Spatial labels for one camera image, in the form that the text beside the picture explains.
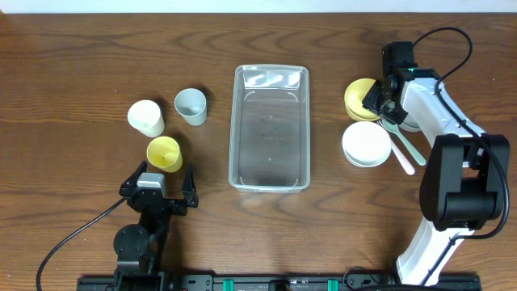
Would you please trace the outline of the white plastic bowl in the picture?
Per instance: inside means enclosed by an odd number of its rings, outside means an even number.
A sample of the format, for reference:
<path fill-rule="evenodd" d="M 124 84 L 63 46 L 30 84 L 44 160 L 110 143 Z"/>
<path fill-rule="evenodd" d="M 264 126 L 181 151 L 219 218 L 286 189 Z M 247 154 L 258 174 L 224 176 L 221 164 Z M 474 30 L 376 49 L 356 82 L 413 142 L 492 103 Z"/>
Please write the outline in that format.
<path fill-rule="evenodd" d="M 345 157 L 357 167 L 377 167 L 391 153 L 391 139 L 378 124 L 360 121 L 346 128 L 342 137 Z"/>

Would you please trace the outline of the grey plastic bowl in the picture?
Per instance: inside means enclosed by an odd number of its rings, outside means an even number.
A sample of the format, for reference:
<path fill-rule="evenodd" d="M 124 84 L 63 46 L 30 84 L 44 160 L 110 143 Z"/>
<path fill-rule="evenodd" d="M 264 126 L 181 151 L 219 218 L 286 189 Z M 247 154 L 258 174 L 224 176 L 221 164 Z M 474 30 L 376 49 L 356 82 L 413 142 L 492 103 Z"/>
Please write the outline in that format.
<path fill-rule="evenodd" d="M 407 115 L 401 124 L 399 124 L 401 129 L 404 129 L 407 132 L 420 132 L 418 124 L 414 120 L 414 118 L 410 115 Z"/>

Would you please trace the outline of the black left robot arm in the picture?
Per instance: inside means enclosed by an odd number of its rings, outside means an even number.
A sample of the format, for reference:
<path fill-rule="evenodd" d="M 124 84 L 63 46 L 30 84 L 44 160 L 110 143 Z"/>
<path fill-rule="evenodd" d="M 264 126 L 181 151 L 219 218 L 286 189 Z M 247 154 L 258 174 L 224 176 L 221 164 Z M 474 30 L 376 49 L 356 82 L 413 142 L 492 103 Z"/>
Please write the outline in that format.
<path fill-rule="evenodd" d="M 121 228 L 113 242 L 117 254 L 115 290 L 170 290 L 170 276 L 158 269 L 173 216 L 185 216 L 196 208 L 199 197 L 193 166 L 189 165 L 181 187 L 182 199 L 166 197 L 163 174 L 147 171 L 147 162 L 122 183 L 120 195 L 140 214 L 137 224 Z"/>

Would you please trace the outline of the yellow plastic bowl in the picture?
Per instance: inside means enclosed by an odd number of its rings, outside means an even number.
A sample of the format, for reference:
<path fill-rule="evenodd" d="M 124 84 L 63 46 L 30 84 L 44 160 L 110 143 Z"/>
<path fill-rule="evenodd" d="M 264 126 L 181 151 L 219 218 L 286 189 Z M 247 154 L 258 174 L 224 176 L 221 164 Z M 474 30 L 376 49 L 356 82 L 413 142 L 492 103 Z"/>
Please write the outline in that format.
<path fill-rule="evenodd" d="M 352 82 L 344 94 L 344 104 L 348 116 L 355 121 L 377 121 L 379 116 L 363 107 L 366 94 L 375 83 L 372 78 L 360 78 Z"/>

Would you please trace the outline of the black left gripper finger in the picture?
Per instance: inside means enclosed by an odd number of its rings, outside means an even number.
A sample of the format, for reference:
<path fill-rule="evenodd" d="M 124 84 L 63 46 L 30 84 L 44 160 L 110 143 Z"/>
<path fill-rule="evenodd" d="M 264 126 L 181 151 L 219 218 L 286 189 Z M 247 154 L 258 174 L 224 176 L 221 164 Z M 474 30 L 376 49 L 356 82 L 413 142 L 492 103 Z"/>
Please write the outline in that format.
<path fill-rule="evenodd" d="M 143 173 L 146 173 L 147 162 L 142 161 L 138 168 L 121 184 L 119 194 L 122 197 L 133 197 L 139 191 L 137 181 Z"/>
<path fill-rule="evenodd" d="M 186 202 L 199 201 L 199 197 L 195 187 L 193 165 L 191 163 L 187 167 L 181 191 Z"/>

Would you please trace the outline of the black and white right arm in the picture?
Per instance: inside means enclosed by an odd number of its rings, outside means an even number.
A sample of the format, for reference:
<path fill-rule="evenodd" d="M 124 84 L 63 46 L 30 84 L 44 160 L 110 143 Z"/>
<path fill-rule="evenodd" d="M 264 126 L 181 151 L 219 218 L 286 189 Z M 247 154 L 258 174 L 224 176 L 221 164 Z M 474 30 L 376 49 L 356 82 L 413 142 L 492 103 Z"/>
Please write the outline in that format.
<path fill-rule="evenodd" d="M 457 107 L 443 79 L 433 69 L 387 69 L 363 106 L 390 124 L 411 117 L 431 146 L 419 203 L 423 219 L 408 248 L 397 258 L 397 278 L 404 285 L 431 286 L 465 240 L 495 236 L 478 230 L 509 214 L 507 182 L 509 141 L 488 134 Z"/>

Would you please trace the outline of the mint green plastic spoon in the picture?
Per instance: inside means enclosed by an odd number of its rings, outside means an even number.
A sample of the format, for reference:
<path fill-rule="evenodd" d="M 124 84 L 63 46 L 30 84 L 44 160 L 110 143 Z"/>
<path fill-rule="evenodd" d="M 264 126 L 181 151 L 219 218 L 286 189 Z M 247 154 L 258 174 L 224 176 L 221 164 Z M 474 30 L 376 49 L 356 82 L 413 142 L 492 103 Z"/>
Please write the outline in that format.
<path fill-rule="evenodd" d="M 382 126 L 390 133 L 395 134 L 402 144 L 406 147 L 409 154 L 413 157 L 414 161 L 419 166 L 425 166 L 427 164 L 426 159 L 420 154 L 420 152 L 409 142 L 409 140 L 401 133 L 400 129 L 396 124 L 391 124 L 387 120 L 381 121 Z"/>

